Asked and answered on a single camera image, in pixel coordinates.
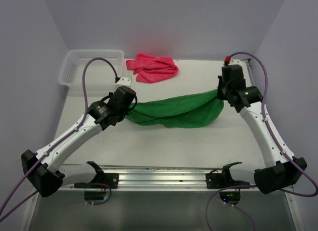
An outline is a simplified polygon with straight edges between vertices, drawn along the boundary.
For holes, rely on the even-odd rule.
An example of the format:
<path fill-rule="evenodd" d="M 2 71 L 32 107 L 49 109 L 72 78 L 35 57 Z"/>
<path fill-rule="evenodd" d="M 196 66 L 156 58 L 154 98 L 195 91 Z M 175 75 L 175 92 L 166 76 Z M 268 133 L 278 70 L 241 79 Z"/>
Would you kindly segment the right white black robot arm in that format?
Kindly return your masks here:
<path fill-rule="evenodd" d="M 285 145 L 266 108 L 262 107 L 263 96 L 256 86 L 246 86 L 242 67 L 222 67 L 218 77 L 217 98 L 227 101 L 249 126 L 263 156 L 265 166 L 258 168 L 234 162 L 223 167 L 221 181 L 226 187 L 237 183 L 255 184 L 264 194 L 294 185 L 302 173 L 297 169 L 307 168 L 304 158 L 296 158 Z"/>

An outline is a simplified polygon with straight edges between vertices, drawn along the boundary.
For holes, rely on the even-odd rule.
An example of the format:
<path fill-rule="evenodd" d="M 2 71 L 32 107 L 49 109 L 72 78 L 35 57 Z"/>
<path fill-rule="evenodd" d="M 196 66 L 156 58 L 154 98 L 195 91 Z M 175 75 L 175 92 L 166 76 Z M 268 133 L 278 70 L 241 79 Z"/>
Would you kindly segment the green towel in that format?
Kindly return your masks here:
<path fill-rule="evenodd" d="M 140 126 L 163 125 L 166 128 L 201 128 L 221 114 L 224 102 L 217 91 L 183 95 L 163 100 L 139 102 L 129 112 L 128 120 Z"/>

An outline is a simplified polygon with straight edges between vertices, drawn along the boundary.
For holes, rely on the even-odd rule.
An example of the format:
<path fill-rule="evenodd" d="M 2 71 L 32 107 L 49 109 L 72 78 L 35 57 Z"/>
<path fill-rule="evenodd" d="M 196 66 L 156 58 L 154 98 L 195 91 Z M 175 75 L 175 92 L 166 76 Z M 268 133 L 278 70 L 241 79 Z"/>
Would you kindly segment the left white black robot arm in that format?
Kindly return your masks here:
<path fill-rule="evenodd" d="M 23 173 L 42 197 L 54 194 L 60 187 L 86 183 L 99 187 L 104 183 L 103 170 L 93 161 L 64 166 L 64 161 L 92 137 L 109 126 L 115 126 L 136 106 L 134 90 L 120 86 L 114 93 L 93 102 L 81 118 L 56 140 L 36 152 L 21 156 Z"/>

